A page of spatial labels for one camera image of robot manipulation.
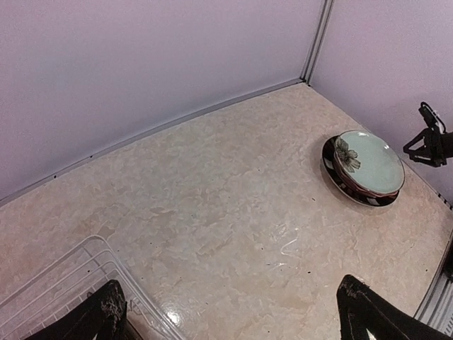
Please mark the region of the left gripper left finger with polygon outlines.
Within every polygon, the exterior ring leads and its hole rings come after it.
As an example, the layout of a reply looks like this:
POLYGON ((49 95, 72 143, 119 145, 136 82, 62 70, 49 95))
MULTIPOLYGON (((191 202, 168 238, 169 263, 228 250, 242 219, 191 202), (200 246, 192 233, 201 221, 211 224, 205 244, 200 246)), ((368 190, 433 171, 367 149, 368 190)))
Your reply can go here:
POLYGON ((123 339, 127 302, 117 280, 110 280, 63 318, 29 339, 123 339))

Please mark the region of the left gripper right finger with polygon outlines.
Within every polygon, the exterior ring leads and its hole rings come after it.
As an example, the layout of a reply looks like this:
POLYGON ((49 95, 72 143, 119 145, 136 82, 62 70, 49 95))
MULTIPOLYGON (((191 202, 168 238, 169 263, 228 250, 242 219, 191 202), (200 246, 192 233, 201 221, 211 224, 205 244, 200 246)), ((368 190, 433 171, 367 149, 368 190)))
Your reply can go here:
POLYGON ((405 314, 348 274, 336 293, 341 339, 448 339, 405 314))

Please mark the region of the black striped rim plate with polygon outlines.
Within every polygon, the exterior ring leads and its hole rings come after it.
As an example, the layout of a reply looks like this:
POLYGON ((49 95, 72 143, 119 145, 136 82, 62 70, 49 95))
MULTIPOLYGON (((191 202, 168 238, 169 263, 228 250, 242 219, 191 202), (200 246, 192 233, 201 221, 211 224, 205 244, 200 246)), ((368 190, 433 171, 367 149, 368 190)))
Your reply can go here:
POLYGON ((334 164, 335 164, 335 158, 334 158, 334 144, 335 140, 337 139, 337 135, 329 138, 323 145, 322 148, 322 162, 324 165, 324 168, 332 180, 332 182, 335 184, 335 186, 339 189, 339 191, 347 196, 349 199, 355 201, 356 203, 366 205, 369 207, 385 207, 388 205, 391 205, 393 202, 396 201, 396 199, 399 196, 399 192, 397 191, 396 194, 394 195, 388 195, 384 196, 381 198, 372 198, 364 193, 359 193, 358 191, 350 188, 344 180, 339 176, 337 173, 334 164))

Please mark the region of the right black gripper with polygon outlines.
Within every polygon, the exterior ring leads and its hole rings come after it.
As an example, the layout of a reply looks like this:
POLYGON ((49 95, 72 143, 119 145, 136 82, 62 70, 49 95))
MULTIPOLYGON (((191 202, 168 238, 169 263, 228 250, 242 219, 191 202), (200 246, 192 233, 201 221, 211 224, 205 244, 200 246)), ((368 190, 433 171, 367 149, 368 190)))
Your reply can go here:
POLYGON ((414 162, 445 166, 452 158, 452 132, 441 134, 425 128, 403 146, 403 152, 414 162))

